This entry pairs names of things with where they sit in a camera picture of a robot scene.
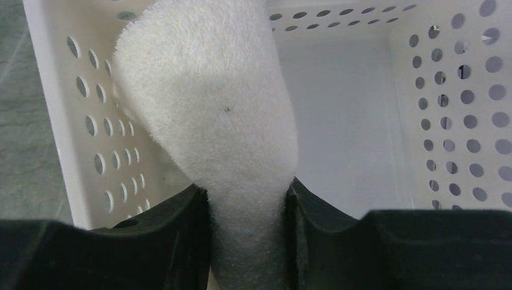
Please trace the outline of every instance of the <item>white towel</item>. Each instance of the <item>white towel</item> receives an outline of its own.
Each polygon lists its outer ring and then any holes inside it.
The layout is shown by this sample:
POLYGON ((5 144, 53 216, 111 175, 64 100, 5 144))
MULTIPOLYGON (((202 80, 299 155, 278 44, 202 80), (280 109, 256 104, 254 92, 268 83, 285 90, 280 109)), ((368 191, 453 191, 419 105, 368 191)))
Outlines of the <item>white towel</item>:
POLYGON ((120 106, 208 190, 220 288, 286 289, 297 132, 265 0, 158 0, 116 50, 120 106))

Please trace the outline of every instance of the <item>fluffy towel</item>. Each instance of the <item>fluffy towel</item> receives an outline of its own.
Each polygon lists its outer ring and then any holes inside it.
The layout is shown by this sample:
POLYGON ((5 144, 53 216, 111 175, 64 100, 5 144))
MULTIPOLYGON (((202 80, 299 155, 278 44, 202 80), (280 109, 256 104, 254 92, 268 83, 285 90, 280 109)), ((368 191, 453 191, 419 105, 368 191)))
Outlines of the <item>fluffy towel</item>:
POLYGON ((297 133, 265 0, 158 0, 123 30, 114 77, 127 115, 208 190, 220 289, 286 289, 297 133))

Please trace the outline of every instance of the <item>white laundry basket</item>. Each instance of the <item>white laundry basket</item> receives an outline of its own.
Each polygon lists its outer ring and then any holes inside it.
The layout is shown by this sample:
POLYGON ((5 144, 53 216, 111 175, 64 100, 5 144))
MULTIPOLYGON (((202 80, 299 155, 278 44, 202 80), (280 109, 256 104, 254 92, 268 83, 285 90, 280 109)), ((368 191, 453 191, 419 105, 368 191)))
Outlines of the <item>white laundry basket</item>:
MULTIPOLYGON (((153 1, 25 0, 76 226, 190 182, 112 99, 110 57, 153 1)), ((373 208, 512 207, 512 1, 269 0, 299 129, 297 176, 373 208)))

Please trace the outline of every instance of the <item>black plastic object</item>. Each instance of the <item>black plastic object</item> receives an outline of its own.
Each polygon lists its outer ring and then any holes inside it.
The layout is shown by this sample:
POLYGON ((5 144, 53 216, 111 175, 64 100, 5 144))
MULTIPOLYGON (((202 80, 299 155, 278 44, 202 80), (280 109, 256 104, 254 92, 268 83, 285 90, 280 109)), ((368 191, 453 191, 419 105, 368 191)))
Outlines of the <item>black plastic object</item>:
MULTIPOLYGON (((286 197, 290 290, 512 289, 512 214, 372 211, 361 221, 297 179, 286 197)), ((206 192, 115 228, 0 222, 0 289, 206 289, 206 192)))

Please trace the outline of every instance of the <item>gray tile floor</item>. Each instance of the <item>gray tile floor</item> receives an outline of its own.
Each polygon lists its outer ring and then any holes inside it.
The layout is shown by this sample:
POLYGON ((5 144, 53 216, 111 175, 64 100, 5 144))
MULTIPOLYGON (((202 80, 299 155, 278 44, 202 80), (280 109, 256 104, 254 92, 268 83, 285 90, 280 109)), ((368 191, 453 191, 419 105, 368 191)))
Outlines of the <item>gray tile floor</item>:
POLYGON ((71 223, 22 0, 0 0, 0 219, 71 223))

